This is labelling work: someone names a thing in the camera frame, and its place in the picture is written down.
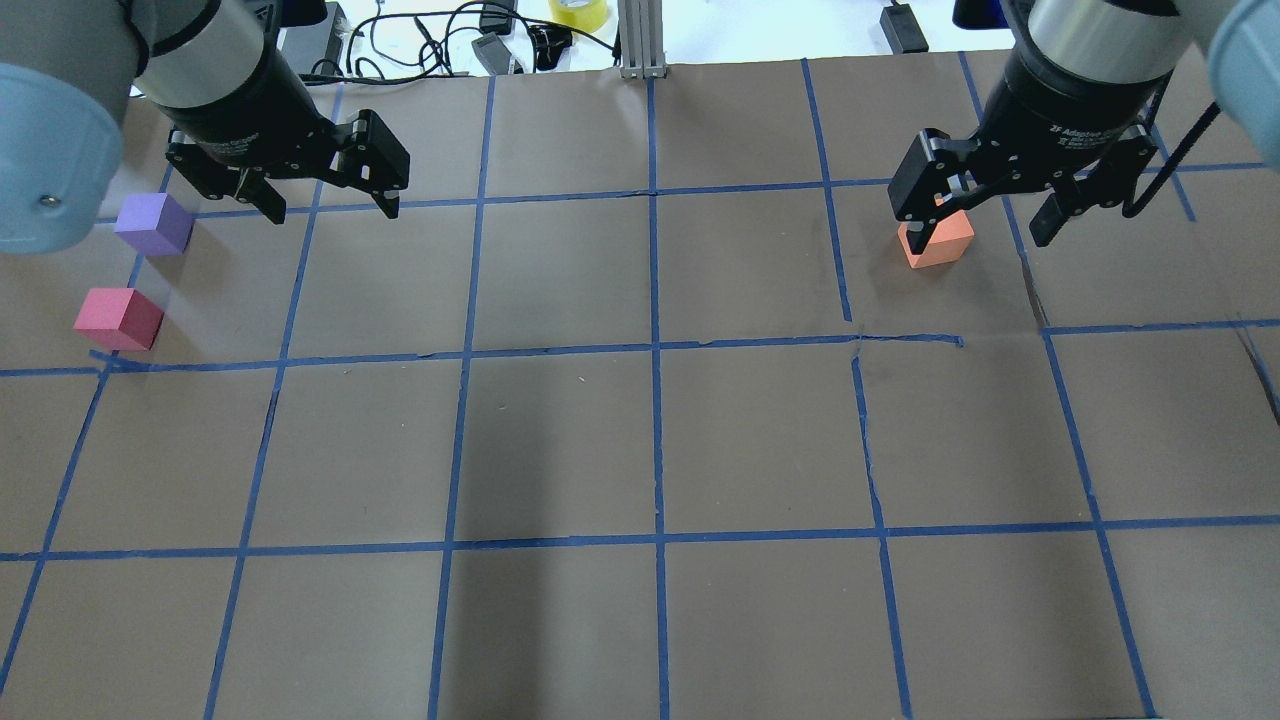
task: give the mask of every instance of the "metal post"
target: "metal post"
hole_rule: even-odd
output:
[[[662,49],[662,0],[618,0],[622,77],[667,77]]]

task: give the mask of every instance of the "blue tape grid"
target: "blue tape grid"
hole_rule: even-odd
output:
[[[977,87],[973,81],[973,76],[968,64],[966,55],[964,53],[959,54],[959,60],[964,72],[965,82],[970,94],[970,99],[974,104],[974,110],[978,117],[982,117],[982,104],[977,92]],[[6,377],[49,377],[49,375],[97,375],[99,383],[95,389],[93,397],[90,402],[88,410],[86,411],[84,421],[81,427],[79,434],[77,436],[76,445],[72,450],[72,456],[68,461],[67,471],[63,478],[63,483],[59,488],[58,500],[55,502],[52,516],[46,528],[45,539],[38,552],[22,552],[22,553],[0,553],[0,562],[33,562],[31,582],[28,583],[27,592],[23,598],[22,607],[19,610],[19,616],[14,626],[13,635],[6,647],[4,664],[0,665],[0,693],[3,693],[5,683],[9,676],[9,671],[13,665],[14,655],[17,652],[22,630],[27,623],[31,605],[35,598],[40,578],[42,575],[44,568],[47,562],[54,561],[90,561],[90,560],[119,560],[129,557],[148,557],[148,559],[174,559],[174,557],[234,557],[236,559],[236,571],[233,574],[232,588],[228,594],[227,610],[224,615],[223,629],[219,638],[218,655],[215,657],[215,667],[212,676],[210,679],[209,696],[206,701],[205,717],[206,720],[212,717],[218,687],[220,682],[221,669],[225,662],[227,644],[230,637],[230,628],[236,614],[236,602],[239,592],[239,583],[243,577],[244,560],[247,557],[268,557],[268,556],[315,556],[315,555],[358,555],[358,553],[385,553],[385,552],[440,552],[442,559],[442,578],[440,578],[440,592],[438,597],[438,614],[436,614],[436,634],[433,647],[433,667],[431,667],[431,685],[430,685],[430,702],[429,702],[429,717],[435,719],[438,716],[439,707],[439,692],[440,692],[440,670],[443,665],[443,648],[444,648],[444,630],[447,625],[447,611],[448,611],[448,588],[449,577],[452,569],[452,556],[453,552],[475,552],[475,551],[490,551],[490,550],[516,550],[516,548],[539,548],[539,547],[595,547],[595,546],[644,546],[653,544],[655,547],[655,565],[657,565],[657,612],[658,612],[658,674],[659,674],[659,703],[660,715],[663,720],[668,720],[671,716],[671,696],[669,696],[669,664],[668,664],[668,643],[667,643],[667,598],[666,598],[666,546],[671,543],[707,543],[707,542],[786,542],[786,541],[805,541],[805,539],[877,539],[881,547],[881,568],[882,568],[882,580],[884,585],[886,597],[886,611],[888,616],[890,635],[893,650],[895,671],[899,682],[899,693],[902,706],[902,712],[905,717],[911,717],[911,702],[910,691],[906,676],[906,662],[904,657],[900,621],[897,618],[896,596],[892,580],[892,566],[890,562],[888,552],[888,539],[899,537],[948,537],[948,536],[986,536],[986,534],[1033,534],[1033,533],[1074,533],[1074,532],[1093,532],[1100,542],[1100,550],[1103,555],[1103,561],[1107,570],[1108,583],[1112,589],[1112,596],[1116,602],[1117,615],[1120,618],[1121,630],[1125,637],[1125,644],[1129,651],[1130,662],[1133,665],[1135,682],[1138,684],[1139,696],[1143,701],[1144,711],[1148,716],[1155,716],[1155,706],[1151,700],[1149,689],[1146,684],[1144,673],[1142,670],[1142,660],[1138,653],[1137,643],[1133,638],[1132,626],[1129,623],[1128,612],[1124,606],[1124,597],[1119,584],[1119,577],[1115,571],[1114,562],[1110,556],[1110,544],[1107,541],[1108,530],[1149,530],[1149,529],[1162,529],[1162,528],[1208,528],[1208,527],[1263,527],[1263,525],[1280,525],[1280,515],[1248,515],[1248,516],[1226,516],[1226,518],[1160,518],[1160,519],[1133,519],[1133,520],[1106,520],[1101,516],[1097,506],[1097,500],[1093,495],[1092,479],[1088,474],[1088,466],[1084,459],[1084,450],[1079,441],[1079,433],[1075,425],[1074,414],[1070,407],[1070,398],[1068,396],[1065,382],[1062,380],[1061,368],[1057,363],[1056,350],[1053,347],[1053,338],[1057,336],[1069,334],[1096,334],[1096,333],[1132,333],[1132,332],[1178,332],[1178,331],[1199,331],[1199,329],[1244,329],[1249,328],[1268,328],[1280,327],[1280,319],[1249,319],[1249,320],[1220,320],[1220,322],[1204,322],[1204,323],[1157,323],[1148,325],[1091,325],[1091,327],[1046,327],[1042,331],[1043,342],[1046,347],[1046,354],[1048,355],[1051,369],[1053,373],[1055,383],[1059,389],[1060,402],[1062,405],[1064,415],[1068,421],[1069,432],[1071,434],[1073,448],[1076,454],[1076,461],[1082,474],[1082,483],[1091,507],[1091,520],[1078,521],[1078,523],[1029,523],[1029,524],[988,524],[988,525],[940,525],[940,527],[888,527],[884,523],[883,509],[879,503],[879,497],[876,488],[873,462],[870,447],[868,445],[868,424],[867,424],[867,400],[863,391],[861,368],[860,360],[858,357],[852,361],[852,375],[855,393],[858,397],[858,410],[859,410],[859,423],[863,434],[863,447],[864,447],[864,460],[867,462],[869,492],[872,495],[873,505],[873,518],[874,527],[872,528],[829,528],[829,529],[805,529],[805,530],[762,530],[762,532],[713,532],[713,533],[667,533],[664,523],[664,502],[663,502],[663,465],[662,465],[662,354],[664,351],[681,351],[681,350],[696,350],[708,347],[759,347],[759,346],[799,346],[799,345],[826,345],[826,343],[858,343],[863,341],[873,342],[945,342],[956,346],[963,346],[964,340],[959,336],[946,336],[946,334],[915,334],[915,336],[873,336],[873,334],[833,334],[833,336],[809,336],[809,337],[777,337],[777,338],[727,338],[709,342],[664,342],[660,340],[659,329],[659,286],[658,286],[658,199],[662,196],[676,196],[676,195],[704,195],[704,193],[731,193],[731,192],[771,192],[771,191],[786,191],[786,190],[818,190],[822,188],[824,192],[824,199],[827,201],[828,213],[828,227],[832,240],[832,251],[836,263],[837,282],[840,287],[840,300],[841,306],[845,313],[846,320],[851,319],[851,310],[849,306],[847,297],[847,284],[844,273],[844,258],[840,251],[840,234],[838,224],[836,222],[835,214],[835,201],[832,195],[832,188],[835,187],[859,187],[859,186],[884,186],[888,183],[888,178],[855,178],[855,179],[832,179],[829,174],[829,165],[826,154],[826,141],[822,131],[822,120],[818,110],[818,99],[813,85],[813,77],[808,60],[801,61],[801,69],[805,79],[805,90],[809,100],[809,109],[814,123],[814,136],[818,146],[819,161],[822,167],[822,181],[817,182],[792,182],[792,183],[765,183],[765,184],[737,184],[737,186],[712,186],[712,187],[672,187],[660,188],[658,187],[658,172],[657,172],[657,120],[655,120],[655,104],[654,104],[654,83],[652,79],[646,82],[648,92],[648,131],[649,131],[649,183],[644,190],[635,191],[621,191],[621,192],[584,192],[584,193],[559,193],[559,195],[526,195],[526,196],[507,196],[507,197],[486,197],[485,196],[485,183],[488,177],[488,155],[489,143],[492,135],[492,118],[493,118],[493,100],[494,100],[494,83],[490,79],[488,99],[486,99],[486,113],[485,113],[485,132],[481,150],[481,169],[480,169],[480,186],[477,188],[477,196],[475,199],[452,199],[452,200],[426,200],[426,201],[406,201],[402,204],[406,209],[412,208],[436,208],[436,206],[475,206],[476,208],[476,225],[475,237],[472,247],[472,268],[471,268],[471,286],[468,295],[468,309],[467,309],[467,331],[466,341],[462,351],[457,352],[436,352],[428,355],[415,355],[415,354],[398,354],[398,355],[353,355],[353,356],[333,356],[333,357],[289,357],[288,348],[292,338],[293,320],[297,313],[298,297],[302,287],[302,281],[306,273],[306,263],[310,254],[311,238],[315,229],[316,218],[323,213],[338,213],[338,211],[358,211],[358,210],[374,210],[376,209],[372,204],[358,204],[358,205],[333,205],[321,206],[320,205],[320,186],[317,184],[316,191],[312,196],[312,202],[310,208],[292,208],[288,210],[289,214],[307,214],[307,231],[303,241],[302,252],[300,255],[297,275],[294,281],[293,295],[291,297],[289,314],[285,323],[284,336],[282,338],[282,350],[276,360],[264,360],[253,363],[229,363],[229,364],[189,364],[189,365],[157,365],[157,364],[143,364],[137,361],[131,361],[120,359],[116,354],[92,354],[93,359],[101,365],[99,366],[77,366],[77,368],[31,368],[31,369],[0,369],[0,378]],[[338,90],[338,96],[335,99],[333,114],[337,118],[342,102],[342,90]],[[1161,151],[1167,154],[1162,140],[1158,141]],[[1226,170],[1252,170],[1263,168],[1261,163],[1222,163],[1222,164],[1192,164],[1184,165],[1179,169],[1179,173],[1199,173],[1199,172],[1226,172]],[[166,168],[164,178],[160,184],[160,191],[163,192],[170,182],[173,168]],[[1179,199],[1188,214],[1188,218],[1194,220],[1194,211],[1187,199],[1185,192],[1181,188],[1178,177],[1174,177],[1174,186],[1178,190]],[[548,202],[548,201],[571,201],[571,200],[599,200],[599,199],[614,199],[614,197],[636,197],[648,196],[649,197],[649,220],[650,220],[650,311],[652,311],[652,341],[650,343],[631,343],[631,345],[608,345],[608,346],[572,346],[572,347],[535,347],[535,348],[513,348],[513,350],[494,350],[494,351],[474,351],[472,338],[475,329],[475,302],[477,293],[479,282],[479,263],[480,263],[480,250],[481,250],[481,234],[483,234],[483,220],[484,220],[484,206],[490,204],[515,204],[515,202]],[[1016,218],[1014,217],[1012,208],[1007,199],[1002,199],[1006,217],[1009,224],[1012,229],[1015,246],[1024,263],[1024,268],[1029,272],[1029,261],[1027,256],[1027,249],[1023,243],[1021,233],[1018,227]],[[229,217],[252,217],[257,213],[255,210],[229,210],[229,211],[207,211],[196,214],[197,218],[229,218]],[[99,223],[110,223],[114,218],[100,219]],[[128,286],[136,286],[140,273],[143,268],[143,259],[137,256],[134,259],[133,266],[131,269]],[[502,541],[456,541],[454,530],[457,521],[457,491],[458,479],[461,474],[461,460],[462,460],[462,434],[465,427],[465,414],[466,414],[466,398],[470,378],[470,361],[477,357],[521,357],[521,356],[545,356],[545,355],[577,355],[577,354],[594,354],[594,352],[650,352],[653,356],[653,411],[654,411],[654,503],[655,503],[655,520],[654,520],[654,533],[653,534],[627,534],[627,536],[577,536],[577,537],[553,537],[553,538],[516,538],[516,539],[502,539]],[[319,544],[319,546],[268,546],[268,547],[253,547],[250,544],[250,536],[253,523],[253,512],[256,509],[257,492],[261,483],[261,474],[265,466],[265,459],[268,454],[268,447],[270,443],[271,428],[275,418],[275,409],[279,400],[279,391],[283,384],[284,373],[287,368],[291,366],[307,366],[307,365],[332,365],[332,364],[348,364],[348,363],[406,363],[406,361],[424,361],[424,360],[462,360],[462,375],[460,382],[460,397],[458,397],[458,415],[454,428],[454,447],[453,447],[453,466],[451,469],[451,488],[449,488],[449,506],[448,506],[448,519],[445,529],[445,539],[442,542],[407,542],[407,543],[370,543],[370,544]],[[164,373],[164,372],[232,372],[232,370],[248,370],[248,369],[275,369],[275,384],[273,387],[271,401],[269,405],[268,415],[264,420],[262,441],[260,443],[259,457],[255,465],[253,482],[250,491],[250,498],[246,507],[244,524],[242,527],[241,541],[237,547],[214,547],[214,548],[155,548],[155,550],[104,550],[104,551],[52,551],[52,538],[56,533],[58,521],[61,515],[61,509],[64,506],[68,492],[70,491],[70,483],[76,474],[76,468],[79,460],[81,451],[83,448],[84,439],[92,424],[93,416],[96,414],[97,406],[101,401],[102,393],[105,391],[106,383],[111,374],[124,374],[124,373]]]

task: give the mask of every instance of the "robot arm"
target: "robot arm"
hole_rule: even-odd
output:
[[[1280,1],[1187,0],[1175,8],[1170,0],[1002,0],[1001,6],[1016,42],[982,123],[965,140],[920,131],[888,186],[913,252],[924,251],[943,218],[996,195],[1052,190],[1030,223],[1039,247],[1094,205],[1124,204],[1129,217],[1140,211],[1134,187],[1156,143],[1139,113],[1193,36],[1207,47],[1215,95],[1280,167],[1280,76],[1266,72],[1280,60],[1274,29]]]
[[[307,5],[324,17],[323,3]],[[320,115],[270,37],[283,3],[259,6],[0,6],[0,29],[13,40],[0,45],[0,251],[60,250],[88,233],[120,161],[131,82],[174,120],[166,156],[206,197],[232,196],[283,223],[284,200],[268,181],[319,178],[369,192],[397,217],[408,152],[371,110],[342,126]]]

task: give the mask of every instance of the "white floor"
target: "white floor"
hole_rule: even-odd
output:
[[[550,18],[550,0],[520,0],[517,12],[531,18]],[[384,13],[452,10],[461,0],[385,0]],[[612,44],[617,29],[617,0],[607,0],[609,19],[596,36]],[[340,0],[352,23],[374,15],[375,0]],[[666,0],[664,44],[668,63],[746,63],[845,55],[887,55],[879,28],[884,0]],[[952,0],[913,0],[931,50],[995,50],[1012,46],[1009,31],[964,31],[951,24]],[[443,35],[447,18],[426,19],[433,33]],[[476,15],[462,15],[454,27],[475,24]],[[486,74],[468,44],[471,33],[458,33],[451,42],[454,70]],[[512,53],[530,67],[530,47],[522,33],[506,38]],[[422,45],[411,20],[379,23],[378,45],[384,53],[413,59]],[[367,38],[357,38],[355,56],[369,55]],[[412,74],[379,59],[390,74]],[[559,70],[600,69],[612,64],[608,50],[579,40],[564,54]]]

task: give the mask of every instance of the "light blue joint cap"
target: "light blue joint cap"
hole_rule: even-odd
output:
[[[81,90],[5,63],[0,104],[0,252],[84,240],[120,165],[120,128]]]
[[[1280,170],[1280,0],[1240,0],[1213,36],[1208,77],[1217,104]]]

